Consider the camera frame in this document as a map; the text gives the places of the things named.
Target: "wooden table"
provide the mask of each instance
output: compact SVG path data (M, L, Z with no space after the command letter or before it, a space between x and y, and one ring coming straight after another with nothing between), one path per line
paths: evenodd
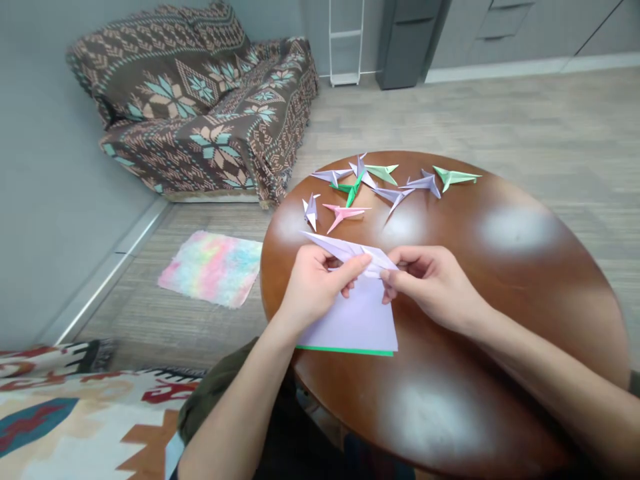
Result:
M349 168L354 157L324 169ZM354 207L372 207L361 221L344 220L331 236L380 247L444 245L492 306L626 388L627 336L620 307L600 268L548 208L502 178L426 153L369 153L372 165L400 166L399 185L432 165L482 174L477 184L450 186L441 200L410 194L385 222L390 204L362 184ZM379 181L385 188L395 188ZM355 176L344 179L353 183ZM270 319L280 306L298 248L302 199L318 198L318 233L346 194L313 177L275 212L261 261L263 303ZM393 302L398 352L389 357L297 351L296 374L348 429L427 471L465 477L537 477L575 458L552 418L472 342L430 321L400 295Z

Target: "white ladder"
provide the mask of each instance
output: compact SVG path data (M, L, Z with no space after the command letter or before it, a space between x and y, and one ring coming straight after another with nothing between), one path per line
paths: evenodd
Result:
M360 30L347 30L340 32L331 31L331 2L329 0L329 77L331 78L331 86L336 85L359 85L360 84L360 63L362 62L362 32L365 24L365 0L362 0L362 14L360 18ZM332 43L335 39L345 39L360 37L360 51L358 55L358 68L354 72L349 73L333 73L333 54Z

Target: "hand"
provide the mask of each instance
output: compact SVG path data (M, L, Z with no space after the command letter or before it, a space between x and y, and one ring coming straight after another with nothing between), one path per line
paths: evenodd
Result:
M473 287L453 254L444 247L398 247L389 254L399 271L384 270L387 304L402 292L435 322L470 335L491 306Z
M300 247L278 310L279 321L286 322L297 337L329 311L338 293L349 298L349 290L370 262L371 256L367 254L342 264L317 245Z

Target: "gray floor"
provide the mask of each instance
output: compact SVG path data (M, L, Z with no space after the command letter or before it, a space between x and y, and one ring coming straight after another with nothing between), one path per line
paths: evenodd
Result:
M623 306L640 367L640 69L492 79L381 92L322 88L291 186L362 151L454 157L514 182L554 210L602 267ZM175 205L80 339L120 341L113 368L208 367L265 326L256 282L229 311L155 283L198 229L262 240L257 205Z

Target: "patterned rug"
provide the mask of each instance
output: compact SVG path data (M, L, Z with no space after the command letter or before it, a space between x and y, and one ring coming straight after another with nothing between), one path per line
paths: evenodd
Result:
M197 231L162 272L158 286L236 309L255 282L261 252L260 242Z
M92 341L0 352L2 478L170 477L184 450L178 412L200 378L170 368L100 373L112 351Z

